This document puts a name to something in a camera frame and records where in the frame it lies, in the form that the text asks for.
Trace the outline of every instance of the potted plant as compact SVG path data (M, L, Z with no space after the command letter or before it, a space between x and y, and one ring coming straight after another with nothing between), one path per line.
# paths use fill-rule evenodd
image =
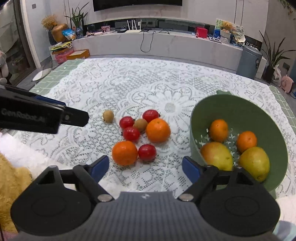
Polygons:
M52 36L52 29L57 26L57 18L55 15L46 16L42 19L41 24L48 30L48 39L51 45L55 45L56 41Z
M75 8L75 10L72 8L72 16L71 16L71 13L70 13L70 16L65 16L66 18L69 18L70 21L72 21L76 27L75 29L75 33L76 33L76 37L79 39L79 38L82 38L83 37L83 31L82 29L80 28L80 25L81 25L81 22L84 20L84 18L86 17L86 15L88 14L88 12L86 14L84 14L82 11L82 9L87 5L89 4L86 3L81 9L77 6Z
M264 36L262 35L262 33L260 32L264 43L266 44L267 47L267 52L262 49L262 51L267 55L267 62L268 62L268 66L266 69L266 72L263 76L263 79L267 82L270 83L272 76L274 74L274 67L277 65L277 63L281 60L281 59L290 59L288 57L283 56L284 53L286 52L292 52L292 51L296 51L296 50L279 50L280 46L282 45L282 43L284 42L285 38L283 38L283 40L280 42L279 46L277 47L277 51L276 51L276 42L274 42L274 46L273 49L271 49L271 45L270 45L270 41L268 38L267 33L265 33L267 41L268 41L268 45L267 45L267 41L265 40Z

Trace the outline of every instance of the cherry tomato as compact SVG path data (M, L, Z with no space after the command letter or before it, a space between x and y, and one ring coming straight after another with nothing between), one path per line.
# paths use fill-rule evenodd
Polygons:
M135 120L131 116L125 116L120 120L119 126L122 129L125 129L127 127L133 126L134 123L135 123Z
M136 127L129 126L123 130L122 135L127 141L137 141L141 134Z
M153 161L156 157L156 149L150 144L145 144L139 148L138 154L142 161Z
M149 123L150 121L159 118L160 114L156 110L146 110L142 117Z

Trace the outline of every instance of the yellow-green fruit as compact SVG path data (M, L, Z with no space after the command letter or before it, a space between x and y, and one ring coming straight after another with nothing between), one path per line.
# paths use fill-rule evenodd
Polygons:
M268 155L260 147L252 147L244 151L239 158L239 164L258 182L263 182L270 170Z
M143 132L146 130L147 125L148 122L145 119L138 119L135 121L133 126L136 127L139 130L139 132Z
M103 119L106 123L112 123L114 119L114 113L111 110L106 110L103 113Z
M229 149L219 142L210 142L205 144L200 153L208 165L218 167L219 170L231 171L233 167L233 158Z

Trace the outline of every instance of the white lace tablecloth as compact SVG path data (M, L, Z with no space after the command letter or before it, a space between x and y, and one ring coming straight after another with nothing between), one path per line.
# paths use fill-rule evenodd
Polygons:
M182 158L190 155L191 111L198 101L216 94L216 90L250 100L277 123L286 141L289 165L276 193L277 197L294 194L296 138L268 86L203 66L141 58L86 59L61 79L47 97L87 111L89 123L83 128L62 125L56 135L18 132L16 137L53 161L71 167L109 155L110 168L100 184L115 196L120 190L170 190L178 196L191 185L180 165ZM115 113L111 125L102 120L107 109ZM171 137L156 146L158 155L152 164L138 161L131 167L118 167L111 158L112 147L123 140L118 122L127 115L140 118L147 109L160 112L171 127ZM143 143L148 143L146 135L142 135L137 147Z

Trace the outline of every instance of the stuffed animal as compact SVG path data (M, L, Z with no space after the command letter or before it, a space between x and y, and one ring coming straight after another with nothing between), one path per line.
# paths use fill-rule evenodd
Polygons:
M225 30L228 30L229 32L231 32L231 30L232 30L232 24L229 23L229 22L224 22L223 21L223 24L221 26L221 29L225 29Z
M27 168L13 167L0 153L0 225L3 231L17 233L10 217L10 208L31 182L32 175Z
M6 54L0 51L0 84L7 83L7 77L9 75L8 66L6 63Z

